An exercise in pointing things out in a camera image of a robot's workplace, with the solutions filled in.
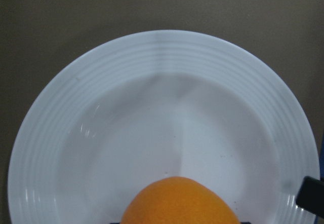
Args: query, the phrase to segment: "ceramic plate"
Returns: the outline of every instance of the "ceramic plate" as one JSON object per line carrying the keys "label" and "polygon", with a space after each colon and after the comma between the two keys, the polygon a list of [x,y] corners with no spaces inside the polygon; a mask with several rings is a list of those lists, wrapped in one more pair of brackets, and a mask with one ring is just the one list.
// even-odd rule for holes
{"label": "ceramic plate", "polygon": [[143,187],[175,175],[240,221],[314,221],[295,196],[319,176],[316,146],[285,83],[209,35],[128,35],[68,65],[32,105],[10,161],[12,222],[118,222]]}

